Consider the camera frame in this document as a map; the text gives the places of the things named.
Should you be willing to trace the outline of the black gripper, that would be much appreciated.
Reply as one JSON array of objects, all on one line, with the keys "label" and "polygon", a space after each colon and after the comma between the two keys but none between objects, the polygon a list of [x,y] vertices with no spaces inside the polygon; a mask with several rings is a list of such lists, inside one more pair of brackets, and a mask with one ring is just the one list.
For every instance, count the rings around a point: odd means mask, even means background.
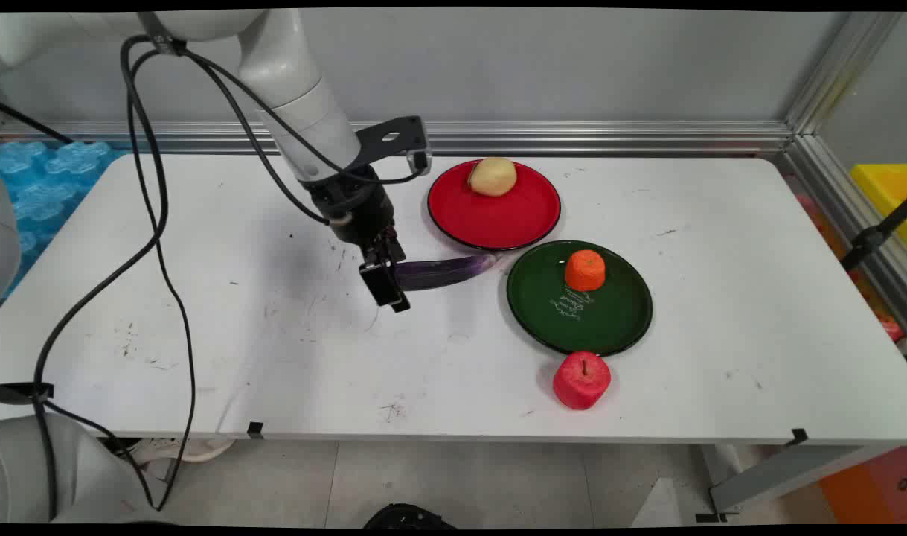
[{"label": "black gripper", "polygon": [[321,216],[330,221],[334,235],[360,249],[365,263],[359,274],[376,305],[405,312],[410,302],[398,284],[393,264],[405,261],[406,254],[394,228],[393,203],[372,166],[355,167],[351,173],[362,180],[336,174],[306,182],[304,189]]}]

